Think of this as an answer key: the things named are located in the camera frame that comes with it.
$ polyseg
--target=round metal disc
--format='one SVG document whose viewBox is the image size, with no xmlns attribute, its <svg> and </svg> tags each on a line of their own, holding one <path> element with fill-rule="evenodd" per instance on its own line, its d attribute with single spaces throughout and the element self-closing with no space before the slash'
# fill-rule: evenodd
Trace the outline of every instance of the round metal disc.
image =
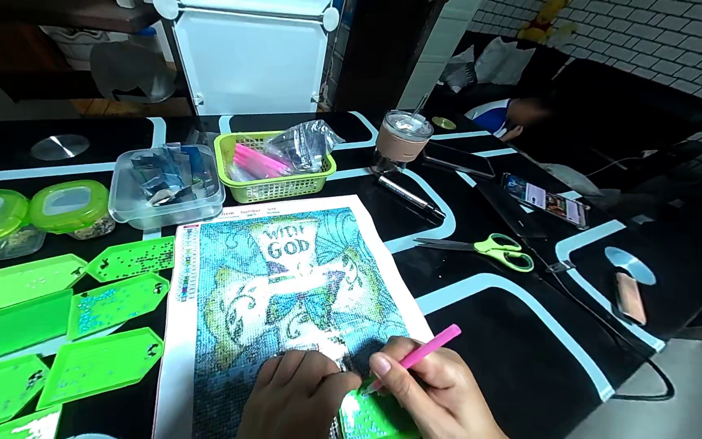
<svg viewBox="0 0 702 439">
<path fill-rule="evenodd" d="M 88 139 L 79 135 L 50 136 L 35 143 L 31 154 L 40 160 L 63 160 L 81 154 L 90 144 Z"/>
<path fill-rule="evenodd" d="M 440 126 L 440 127 L 443 128 L 444 130 L 454 130 L 454 129 L 456 129 L 456 124 L 454 124 L 451 120 L 448 120 L 448 119 L 446 119 L 446 118 L 444 118 L 444 117 L 434 116 L 434 117 L 432 118 L 432 123 L 435 124 L 435 125 L 437 125 L 437 126 Z"/>
<path fill-rule="evenodd" d="M 637 280 L 644 285 L 654 285 L 657 284 L 657 277 L 654 273 L 642 263 L 637 257 L 625 252 L 624 250 L 616 247 L 606 247 L 605 257 L 609 258 L 612 264 L 615 266 L 626 269 L 633 279 Z"/>
</svg>

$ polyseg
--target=charging cable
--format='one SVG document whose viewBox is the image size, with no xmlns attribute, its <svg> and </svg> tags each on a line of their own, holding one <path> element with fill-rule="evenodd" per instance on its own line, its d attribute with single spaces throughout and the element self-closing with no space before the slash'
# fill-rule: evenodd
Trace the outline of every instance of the charging cable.
<svg viewBox="0 0 702 439">
<path fill-rule="evenodd" d="M 642 159 L 642 158 L 643 158 L 643 157 L 628 157 L 628 158 L 626 158 L 626 159 L 619 159 L 619 160 L 617 160 L 617 161 L 615 161 L 615 162 L 611 162 L 611 163 L 609 163 L 608 165 L 603 166 L 603 167 L 600 168 L 599 170 L 596 170 L 596 171 L 591 172 L 591 173 L 589 173 L 589 174 L 584 174 L 584 176 L 590 176 L 590 175 L 592 175 L 592 174 L 597 174 L 597 173 L 599 173 L 601 170 L 604 170 L 604 169 L 606 169 L 606 168 L 610 168 L 611 166 L 613 166 L 613 165 L 615 165 L 615 164 L 617 164 L 617 163 L 619 163 L 619 162 L 624 162 L 625 160 L 632 160 L 632 159 L 638 159 L 638 160 L 640 160 L 640 159 Z"/>
<path fill-rule="evenodd" d="M 522 241 L 524 241 L 525 244 L 527 244 L 527 247 L 530 248 L 533 254 L 541 261 L 541 263 L 545 266 L 548 266 L 548 263 L 541 257 L 540 254 L 534 249 L 532 244 L 527 241 L 526 238 L 522 237 Z M 660 377 L 662 380 L 662 383 L 665 384 L 665 392 L 662 394 L 614 394 L 611 396 L 613 399 L 620 399 L 623 401 L 647 401 L 647 402 L 661 402 L 661 401 L 668 401 L 669 399 L 673 398 L 674 395 L 676 395 L 676 389 L 673 386 L 673 383 L 671 380 L 668 378 L 668 376 L 665 374 L 665 372 L 660 369 L 660 367 L 652 361 L 645 353 L 641 352 L 635 345 L 630 343 L 627 338 L 625 338 L 622 334 L 619 334 L 619 331 L 614 327 L 609 324 L 609 322 L 605 321 L 602 317 L 599 316 L 594 310 L 592 310 L 589 306 L 587 306 L 584 302 L 581 302 L 579 298 L 577 298 L 575 295 L 573 295 L 568 287 L 562 283 L 562 280 L 557 276 L 557 273 L 551 272 L 551 274 L 554 275 L 554 278 L 557 280 L 557 283 L 560 285 L 562 291 L 561 293 L 564 293 L 573 300 L 576 304 L 579 304 L 581 308 L 583 308 L 585 311 L 587 311 L 590 315 L 594 317 L 595 320 L 597 320 L 600 324 L 600 327 L 603 329 L 603 331 L 609 335 L 609 337 L 614 341 L 616 346 L 621 350 L 622 352 L 631 352 L 634 354 L 636 357 L 639 359 L 642 359 L 646 364 L 651 366 L 651 368 L 655 371 L 656 374 Z M 619 344 L 619 340 L 624 341 L 628 346 L 629 350 L 626 350 L 622 345 Z"/>
</svg>

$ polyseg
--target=diamond painting pen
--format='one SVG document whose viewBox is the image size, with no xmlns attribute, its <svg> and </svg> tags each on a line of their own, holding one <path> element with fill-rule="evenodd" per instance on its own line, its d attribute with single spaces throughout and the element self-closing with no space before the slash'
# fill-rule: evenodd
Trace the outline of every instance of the diamond painting pen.
<svg viewBox="0 0 702 439">
<path fill-rule="evenodd" d="M 406 369 L 410 369 L 414 364 L 420 362 L 427 355 L 435 352 L 438 348 L 442 347 L 444 344 L 449 343 L 454 337 L 462 334 L 462 330 L 456 324 L 452 324 L 443 330 L 440 334 L 436 335 L 435 338 L 429 342 L 422 344 L 418 349 L 407 354 L 400 365 Z M 362 391 L 362 394 L 371 394 L 376 390 L 383 387 L 380 380 L 376 379 L 366 389 Z"/>
</svg>

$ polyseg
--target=green scissor handle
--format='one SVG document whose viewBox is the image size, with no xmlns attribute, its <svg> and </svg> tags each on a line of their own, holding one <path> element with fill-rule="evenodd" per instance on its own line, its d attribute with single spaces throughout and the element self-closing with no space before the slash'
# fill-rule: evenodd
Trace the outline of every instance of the green scissor handle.
<svg viewBox="0 0 702 439">
<path fill-rule="evenodd" d="M 476 252 L 492 256 L 510 269 L 521 273 L 531 272 L 535 267 L 529 254 L 519 252 L 522 246 L 506 235 L 489 235 L 486 241 L 473 244 L 473 248 L 476 249 Z"/>
</svg>

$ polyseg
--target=blue shirt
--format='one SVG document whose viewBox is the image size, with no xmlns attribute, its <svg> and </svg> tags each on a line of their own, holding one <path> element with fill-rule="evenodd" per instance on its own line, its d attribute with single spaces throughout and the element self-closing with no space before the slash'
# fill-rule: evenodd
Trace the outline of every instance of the blue shirt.
<svg viewBox="0 0 702 439">
<path fill-rule="evenodd" d="M 511 99 L 503 99 L 502 101 L 479 105 L 465 113 L 465 117 L 473 120 L 476 125 L 489 131 L 495 137 L 500 137 L 508 131 L 505 128 L 505 122 L 508 120 L 508 105 L 510 103 Z"/>
</svg>

